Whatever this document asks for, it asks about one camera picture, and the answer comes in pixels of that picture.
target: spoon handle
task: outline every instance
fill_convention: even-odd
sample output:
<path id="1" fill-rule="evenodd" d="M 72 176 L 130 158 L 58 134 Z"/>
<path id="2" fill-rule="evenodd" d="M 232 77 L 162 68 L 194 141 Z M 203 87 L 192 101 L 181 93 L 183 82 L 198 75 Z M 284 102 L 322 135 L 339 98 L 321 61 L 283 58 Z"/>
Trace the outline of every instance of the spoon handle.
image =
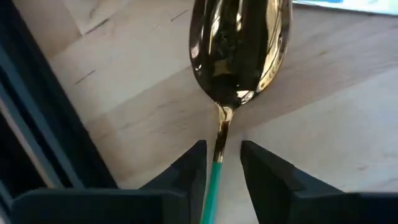
<path id="1" fill-rule="evenodd" d="M 220 126 L 218 128 L 216 146 L 214 151 L 213 165 L 211 167 L 209 188 L 207 191 L 205 208 L 201 218 L 201 224 L 213 224 L 217 211 L 217 195 L 220 186 L 221 167 L 223 165 L 223 155 L 228 135 L 229 124 L 234 111 L 229 107 L 218 107 Z"/>

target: teal handle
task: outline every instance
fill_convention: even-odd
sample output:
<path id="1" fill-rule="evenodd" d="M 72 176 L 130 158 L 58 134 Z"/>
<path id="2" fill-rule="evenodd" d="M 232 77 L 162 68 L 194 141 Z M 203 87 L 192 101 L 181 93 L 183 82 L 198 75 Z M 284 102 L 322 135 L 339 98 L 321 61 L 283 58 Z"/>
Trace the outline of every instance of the teal handle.
<path id="1" fill-rule="evenodd" d="M 220 186 L 221 166 L 220 162 L 213 162 L 211 168 L 210 183 L 207 191 L 205 210 L 201 218 L 201 224 L 213 224 L 217 211 L 217 195 Z"/>

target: spoon bowl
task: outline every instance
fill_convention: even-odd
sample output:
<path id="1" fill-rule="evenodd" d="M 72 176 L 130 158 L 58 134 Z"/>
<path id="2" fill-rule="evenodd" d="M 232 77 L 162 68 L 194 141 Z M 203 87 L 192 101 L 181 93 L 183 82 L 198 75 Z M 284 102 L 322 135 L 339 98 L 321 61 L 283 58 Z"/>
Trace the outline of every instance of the spoon bowl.
<path id="1" fill-rule="evenodd" d="M 233 113 L 274 79 L 285 55 L 291 15 L 291 0 L 195 1 L 190 60 L 197 82 L 220 112 L 202 223 L 214 219 L 221 163 Z"/>

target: spoon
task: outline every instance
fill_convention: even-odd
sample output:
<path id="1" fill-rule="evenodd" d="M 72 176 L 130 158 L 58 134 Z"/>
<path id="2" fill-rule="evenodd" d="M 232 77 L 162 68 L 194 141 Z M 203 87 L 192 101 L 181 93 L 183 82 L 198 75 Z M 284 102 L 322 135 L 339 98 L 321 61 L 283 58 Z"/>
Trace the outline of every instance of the spoon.
<path id="1" fill-rule="evenodd" d="M 291 0 L 196 0 L 190 27 L 190 60 L 201 88 L 219 110 L 202 224 L 213 223 L 224 147 L 234 111 L 274 79 L 290 29 Z"/>

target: light wood table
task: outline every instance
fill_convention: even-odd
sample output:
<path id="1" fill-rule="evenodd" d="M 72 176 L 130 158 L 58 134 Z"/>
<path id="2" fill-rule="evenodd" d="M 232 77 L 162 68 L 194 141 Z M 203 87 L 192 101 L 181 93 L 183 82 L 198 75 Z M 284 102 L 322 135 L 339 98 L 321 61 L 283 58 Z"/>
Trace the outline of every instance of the light wood table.
<path id="1" fill-rule="evenodd" d="M 86 16 L 71 2 L 15 2 L 120 187 L 140 187 L 199 139 L 211 159 L 217 111 L 188 58 L 193 0 L 100 1 Z M 293 16 L 278 76 L 232 123 L 217 223 L 257 222 L 243 139 L 344 191 L 398 190 L 398 19 L 297 7 Z"/>

